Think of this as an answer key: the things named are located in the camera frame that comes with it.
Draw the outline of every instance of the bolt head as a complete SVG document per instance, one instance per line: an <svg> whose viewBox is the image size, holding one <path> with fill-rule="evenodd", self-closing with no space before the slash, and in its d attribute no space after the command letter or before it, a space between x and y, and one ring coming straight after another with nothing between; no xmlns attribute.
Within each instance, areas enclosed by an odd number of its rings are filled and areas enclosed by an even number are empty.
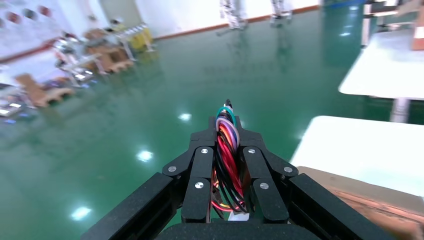
<svg viewBox="0 0 424 240"><path fill-rule="evenodd" d="M289 166L286 166L284 168L284 171L286 171L287 173L291 173L291 172L293 172L293 169L291 167L289 167Z"/></svg>
<svg viewBox="0 0 424 240"><path fill-rule="evenodd" d="M201 189L203 188L203 182L196 182L196 184L194 185L197 189Z"/></svg>
<svg viewBox="0 0 424 240"><path fill-rule="evenodd" d="M270 186L269 186L267 183L262 182L261 184L259 184L259 187L260 187L261 189L268 189Z"/></svg>

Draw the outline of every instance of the green epoxy floor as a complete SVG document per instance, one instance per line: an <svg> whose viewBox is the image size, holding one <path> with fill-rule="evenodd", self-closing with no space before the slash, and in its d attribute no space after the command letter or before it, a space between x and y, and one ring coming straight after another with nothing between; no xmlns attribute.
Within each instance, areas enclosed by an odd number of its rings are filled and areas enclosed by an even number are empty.
<svg viewBox="0 0 424 240"><path fill-rule="evenodd" d="M357 13L325 9L295 15L285 30L258 22L241 34L163 40L136 69L2 125L0 239L79 239L184 152L227 98L287 160L316 116L388 121L392 101L338 92L360 52ZM424 123L422 109L413 104L411 123ZM142 151L152 158L140 160Z"/></svg>

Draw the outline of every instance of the brown cardboard surface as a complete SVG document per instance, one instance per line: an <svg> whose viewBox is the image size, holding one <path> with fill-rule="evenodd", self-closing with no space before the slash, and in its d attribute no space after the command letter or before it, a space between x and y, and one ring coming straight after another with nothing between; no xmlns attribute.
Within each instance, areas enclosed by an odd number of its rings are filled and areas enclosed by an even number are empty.
<svg viewBox="0 0 424 240"><path fill-rule="evenodd" d="M424 240L422 197L308 167L298 170L397 239Z"/></svg>
<svg viewBox="0 0 424 240"><path fill-rule="evenodd" d="M420 7L416 20L412 50L424 50L424 5Z"/></svg>

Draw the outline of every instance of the white tabletop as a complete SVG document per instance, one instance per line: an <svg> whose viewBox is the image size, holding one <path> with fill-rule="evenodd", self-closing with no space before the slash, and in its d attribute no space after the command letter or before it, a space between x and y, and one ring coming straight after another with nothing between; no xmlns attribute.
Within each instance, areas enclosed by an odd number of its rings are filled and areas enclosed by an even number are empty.
<svg viewBox="0 0 424 240"><path fill-rule="evenodd" d="M424 51L413 29L375 33L339 87L344 94L424 99Z"/></svg>
<svg viewBox="0 0 424 240"><path fill-rule="evenodd" d="M424 125L318 116L291 164L424 197Z"/></svg>
<svg viewBox="0 0 424 240"><path fill-rule="evenodd" d="M66 65L63 69L65 69L66 71L72 71L75 68L79 68L83 65L89 64L91 62L94 62L98 57L100 57L101 54L96 53L96 54L92 54L92 55L87 55L87 56L83 56L80 59L78 59L77 63L74 64L68 64Z"/></svg>

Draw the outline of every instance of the wire bundle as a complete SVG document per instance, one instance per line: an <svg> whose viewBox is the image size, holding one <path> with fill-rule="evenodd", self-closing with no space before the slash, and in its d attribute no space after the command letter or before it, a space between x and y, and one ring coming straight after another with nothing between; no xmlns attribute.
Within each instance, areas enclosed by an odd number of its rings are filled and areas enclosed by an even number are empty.
<svg viewBox="0 0 424 240"><path fill-rule="evenodd" d="M223 212L247 212L245 209L242 183L239 175L240 157L238 148L240 136L237 131L236 117L231 103L221 107L216 114L217 153L215 155L215 174L212 205L218 215ZM227 204L221 200L222 194Z"/></svg>

